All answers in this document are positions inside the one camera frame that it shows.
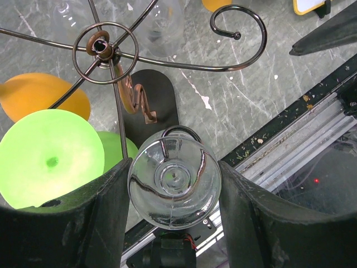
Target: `gray marble surface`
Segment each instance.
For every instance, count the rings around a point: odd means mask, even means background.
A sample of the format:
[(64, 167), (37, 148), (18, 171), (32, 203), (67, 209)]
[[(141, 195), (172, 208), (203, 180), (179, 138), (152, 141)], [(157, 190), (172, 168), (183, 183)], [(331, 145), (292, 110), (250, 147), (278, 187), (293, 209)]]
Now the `gray marble surface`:
[[(102, 20), (129, 26), (135, 18), (128, 3), (134, 6), (134, 2), (97, 0), (95, 4), (103, 14)], [(259, 30), (247, 15), (229, 11), (218, 18), (219, 27), (242, 33), (241, 40), (235, 41), (210, 30), (211, 13), (200, 0), (182, 2), (185, 5), (185, 40), (181, 50), (169, 57), (169, 61), (230, 65), (242, 62), (256, 52), (260, 44)], [(175, 87), (181, 124), (195, 130), (221, 158), (357, 53), (357, 44), (353, 44), (302, 57), (288, 54), (296, 41), (352, 2), (333, 1), (331, 15), (321, 20), (313, 12), (295, 15), (291, 0), (234, 0), (233, 3), (259, 14), (267, 26), (267, 49), (256, 63), (232, 73), (168, 69), (142, 63), (138, 63), (134, 71), (150, 68), (166, 74)], [(52, 1), (0, 0), (0, 6), (0, 27), (50, 40), (55, 38), (50, 23)], [(117, 29), (110, 31), (114, 35), (121, 34)], [(0, 35), (0, 44), (1, 83), (29, 72), (51, 73), (71, 83), (79, 78), (73, 69), (71, 51), (6, 35)], [(125, 41), (120, 49), (133, 52), (131, 41)], [(89, 66), (91, 58), (79, 54), (80, 66)], [(151, 57), (142, 46), (140, 55)], [(122, 63), (127, 66), (130, 61), (123, 60)], [(108, 79), (109, 73), (96, 71), (93, 78)], [(112, 86), (85, 82), (81, 88), (91, 100), (90, 123), (97, 130), (117, 130)], [(209, 97), (209, 106), (202, 101), (202, 96)], [(0, 137), (11, 126), (11, 120), (0, 110)], [(133, 212), (128, 228), (138, 220), (139, 216)]]

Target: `yellow object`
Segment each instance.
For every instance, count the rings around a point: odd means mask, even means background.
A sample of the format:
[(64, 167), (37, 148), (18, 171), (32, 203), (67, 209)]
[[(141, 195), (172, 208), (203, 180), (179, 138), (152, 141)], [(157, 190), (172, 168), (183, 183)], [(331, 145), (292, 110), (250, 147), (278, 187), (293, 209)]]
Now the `yellow object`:
[(202, 0), (202, 4), (209, 11), (215, 12), (218, 8), (232, 4), (232, 0)]
[[(17, 122), (30, 113), (48, 109), (71, 86), (50, 74), (20, 74), (0, 84), (0, 103), (7, 116)], [(90, 116), (90, 102), (81, 89), (77, 89), (58, 109), (73, 112), (85, 120)]]
[(294, 12), (300, 16), (313, 11), (324, 4), (324, 0), (293, 0)]

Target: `copper wavy piece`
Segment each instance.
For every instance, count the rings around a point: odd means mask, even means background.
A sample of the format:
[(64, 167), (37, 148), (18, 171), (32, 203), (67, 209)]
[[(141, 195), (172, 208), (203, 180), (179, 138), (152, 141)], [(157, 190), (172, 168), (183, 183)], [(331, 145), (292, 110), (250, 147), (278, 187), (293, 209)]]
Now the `copper wavy piece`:
[[(123, 68), (119, 63), (116, 65), (115, 71), (118, 76), (121, 76), (124, 73)], [(157, 122), (156, 112), (150, 111), (143, 85), (137, 84), (133, 88), (132, 78), (128, 75), (118, 82), (118, 86), (123, 106), (129, 114), (137, 113), (139, 107), (141, 107), (146, 124)]]

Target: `metal wire frame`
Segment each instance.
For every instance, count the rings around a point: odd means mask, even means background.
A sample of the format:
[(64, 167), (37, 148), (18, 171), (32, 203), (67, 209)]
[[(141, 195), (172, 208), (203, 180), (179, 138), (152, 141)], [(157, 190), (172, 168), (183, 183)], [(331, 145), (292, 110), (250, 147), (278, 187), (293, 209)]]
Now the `metal wire frame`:
[[(97, 84), (113, 84), (115, 101), (116, 101), (116, 104), (117, 104), (117, 111), (118, 111), (119, 133), (120, 133), (121, 143), (122, 143), (122, 154), (123, 154), (123, 158), (125, 158), (125, 159), (128, 158), (128, 151), (127, 151), (126, 134), (125, 134), (125, 129), (124, 129), (123, 115), (122, 115), (122, 103), (121, 103), (121, 99), (120, 99), (120, 95), (119, 95), (119, 89), (118, 89), (117, 82), (120, 81), (121, 79), (123, 79), (125, 76), (127, 76), (130, 73), (130, 71), (136, 65), (137, 61), (141, 61), (143, 63), (154, 64), (154, 65), (165, 66), (165, 67), (169, 67), (169, 68), (180, 68), (180, 69), (199, 70), (199, 71), (212, 71), (212, 72), (236, 71), (236, 70), (242, 70), (242, 69), (252, 65), (254, 62), (256, 62), (260, 58), (260, 56), (263, 54), (263, 52), (264, 52), (264, 50), (266, 48), (266, 45), (267, 45), (267, 29), (266, 29), (262, 19), (257, 14), (255, 14), (252, 10), (250, 10), (248, 8), (241, 7), (241, 6), (238, 6), (238, 5), (228, 5), (228, 6), (224, 6), (222, 8), (219, 8), (216, 12), (214, 12), (212, 14), (211, 19), (210, 19), (210, 27), (216, 34), (218, 34), (220, 36), (225, 36), (225, 37), (234, 38), (234, 39), (238, 40), (238, 39), (240, 39), (240, 33), (239, 32), (228, 32), (228, 31), (224, 31), (224, 30), (221, 30), (221, 29), (217, 28), (216, 25), (215, 25), (215, 19), (217, 18), (217, 16), (219, 14), (221, 14), (221, 13), (223, 13), (225, 11), (228, 11), (228, 10), (242, 11), (242, 12), (250, 15), (251, 17), (253, 17), (254, 20), (258, 23), (258, 26), (259, 26), (260, 31), (262, 33), (262, 41), (260, 43), (260, 47), (259, 47), (258, 51), (249, 60), (247, 60), (247, 61), (245, 61), (245, 62), (243, 62), (241, 64), (230, 65), (230, 66), (205, 66), (205, 65), (195, 65), (195, 64), (185, 64), (185, 63), (171, 63), (171, 62), (168, 62), (168, 61), (162, 61), (162, 60), (155, 60), (155, 59), (149, 59), (149, 58), (140, 57), (138, 55), (139, 49), (138, 49), (138, 45), (137, 45), (137, 40), (136, 40), (136, 38), (135, 38), (135, 36), (133, 34), (133, 31), (146, 18), (146, 16), (150, 13), (150, 11), (152, 10), (152, 8), (155, 6), (155, 4), (157, 2), (158, 2), (158, 0), (152, 0), (151, 3), (148, 5), (148, 7), (144, 10), (144, 12), (135, 21), (135, 23), (131, 27), (126, 28), (125, 26), (123, 26), (121, 24), (118, 24), (118, 23), (115, 23), (115, 22), (100, 22), (99, 21), (99, 17), (98, 17), (98, 13), (97, 13), (97, 10), (95, 8), (93, 0), (88, 0), (88, 4), (89, 4), (91, 12), (93, 14), (95, 24), (90, 26), (90, 27), (88, 27), (86, 30), (84, 30), (79, 35), (79, 37), (77, 38), (77, 40), (75, 41), (73, 46), (67, 45), (67, 44), (62, 44), (62, 43), (59, 43), (59, 42), (53, 42), (53, 41), (50, 41), (50, 40), (41, 39), (41, 38), (38, 38), (38, 37), (24, 35), (22, 33), (18, 33), (18, 32), (14, 32), (14, 31), (11, 31), (11, 30), (6, 30), (6, 29), (3, 29), (3, 28), (0, 28), (0, 33), (2, 33), (2, 34), (18, 37), (18, 38), (21, 38), (21, 39), (24, 39), (24, 40), (28, 40), (28, 41), (32, 41), (32, 42), (36, 42), (36, 43), (39, 43), (39, 44), (58, 47), (58, 48), (61, 48), (61, 49), (72, 50), (72, 59), (73, 59), (73, 62), (74, 62), (74, 66), (75, 66), (75, 69), (77, 70), (77, 72), (81, 75), (81, 78), (76, 83), (74, 83), (73, 86), (59, 100), (57, 100), (53, 105), (51, 105), (49, 107), (50, 109), (54, 109), (54, 108), (59, 107), (63, 102), (65, 102), (78, 89), (78, 87), (80, 87), (83, 84), (83, 82), (85, 80), (88, 80), (88, 81), (90, 81), (92, 83), (97, 83)], [(89, 66), (89, 68), (84, 73), (79, 69), (78, 64), (76, 62), (76, 52), (77, 51), (81, 51), (81, 52), (85, 52), (86, 51), (85, 47), (81, 47), (81, 46), (78, 45), (79, 41), (91, 29), (96, 27), (98, 30), (101, 30), (103, 25), (113, 25), (113, 26), (117, 26), (117, 27), (120, 27), (120, 28), (125, 30), (125, 33), (122, 36), (120, 36), (117, 40), (115, 40), (113, 42), (112, 48), (114, 49), (114, 53), (115, 53), (116, 56), (120, 56), (120, 57), (124, 57), (124, 58), (128, 58), (128, 59), (132, 59), (133, 60), (133, 63), (130, 66), (130, 68), (123, 75), (121, 75), (120, 77), (117, 77), (115, 69), (114, 69), (115, 66), (114, 66), (114, 63), (113, 63), (113, 59), (110, 59), (109, 60), (109, 68), (110, 68), (110, 73), (112, 75), (112, 80), (109, 80), (109, 81), (97, 81), (97, 80), (92, 80), (92, 79), (89, 78), (89, 75), (102, 62), (100, 59), (96, 58), (94, 60), (94, 62), (91, 64), (91, 66)], [(135, 48), (136, 48), (136, 52), (135, 52), (134, 55), (122, 52), (122, 51), (117, 49), (118, 46), (128, 36), (131, 36), (131, 38), (133, 39)]]

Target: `metal ring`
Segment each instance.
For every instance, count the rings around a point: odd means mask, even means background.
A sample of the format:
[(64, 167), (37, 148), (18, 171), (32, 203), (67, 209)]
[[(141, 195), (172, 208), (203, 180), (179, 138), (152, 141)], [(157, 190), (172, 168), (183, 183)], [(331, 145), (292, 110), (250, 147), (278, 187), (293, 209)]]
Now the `metal ring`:
[(173, 131), (183, 131), (186, 132), (187, 134), (189, 134), (192, 138), (194, 138), (195, 141), (202, 143), (202, 140), (200, 138), (200, 136), (193, 131), (192, 129), (190, 129), (189, 127), (185, 127), (185, 126), (172, 126), (169, 127), (167, 129), (164, 130), (164, 132), (162, 133), (161, 137), (167, 137), (171, 132)]
[(106, 42), (109, 43), (109, 34), (107, 31), (103, 31), (103, 30), (100, 30), (98, 32), (96, 32), (93, 36), (91, 36), (91, 38), (88, 40), (87, 42), (87, 45), (85, 47), (85, 50), (87, 51), (87, 53), (90, 55), (90, 56), (95, 56), (97, 53), (95, 51), (92, 50), (92, 45), (93, 43), (98, 39), (98, 38), (104, 38), (104, 40)]
[[(162, 138), (165, 138), (167, 137), (171, 132), (173, 131), (183, 131), (183, 132), (186, 132), (187, 134), (189, 134), (192, 138), (194, 138), (195, 141), (199, 142), (202, 144), (202, 140), (200, 138), (200, 136), (195, 132), (193, 131), (192, 129), (188, 128), (188, 127), (185, 127), (185, 126), (172, 126), (172, 127), (169, 127), (167, 129), (164, 130), (164, 132), (162, 133), (161, 137)], [(160, 144), (161, 144), (161, 149), (162, 149), (162, 154), (163, 156), (165, 157), (165, 159), (168, 159), (168, 151), (166, 149), (166, 145), (165, 145), (165, 142), (164, 140), (161, 140), (160, 141)]]
[[(104, 25), (110, 25), (110, 26), (115, 26), (115, 27), (119, 27), (121, 29), (123, 29), (124, 31), (126, 31), (130, 37), (132, 38), (133, 42), (134, 42), (134, 46), (135, 46), (135, 55), (134, 55), (134, 59), (133, 59), (133, 62), (132, 64), (130, 65), (129, 69), (121, 76), (115, 78), (115, 79), (112, 79), (112, 80), (106, 80), (106, 81), (98, 81), (98, 80), (94, 80), (94, 79), (91, 79), (89, 78), (88, 76), (86, 76), (79, 68), (78, 66), (78, 63), (77, 63), (77, 58), (76, 58), (76, 55), (77, 55), (77, 47), (79, 45), (79, 42), (80, 40), (84, 37), (84, 35), (89, 32), (90, 30), (98, 27), (98, 26), (104, 26)], [(119, 23), (116, 23), (116, 22), (99, 22), (99, 23), (95, 23), (91, 26), (89, 26), (88, 28), (86, 28), (83, 32), (80, 33), (80, 35), (77, 37), (76, 41), (74, 42), (74, 45), (73, 45), (73, 49), (72, 49), (72, 61), (73, 61), (73, 64), (74, 64), (74, 68), (76, 69), (76, 71), (79, 73), (79, 75), (81, 77), (83, 77), (85, 80), (91, 82), (91, 83), (94, 83), (94, 84), (99, 84), (99, 85), (108, 85), (108, 84), (113, 84), (113, 83), (116, 83), (120, 80), (122, 80), (124, 77), (126, 77), (135, 67), (136, 65), (136, 62), (138, 61), (138, 58), (139, 58), (139, 44), (138, 44), (138, 41), (135, 37), (135, 35), (133, 34), (132, 31), (130, 31), (130, 29), (126, 28), (124, 25), (121, 25)]]
[(102, 58), (100, 54), (97, 55), (98, 59), (101, 60), (102, 62), (107, 62), (108, 60), (110, 60), (113, 55), (114, 55), (114, 49), (112, 47), (110, 47), (112, 52), (110, 53), (110, 55), (107, 58)]

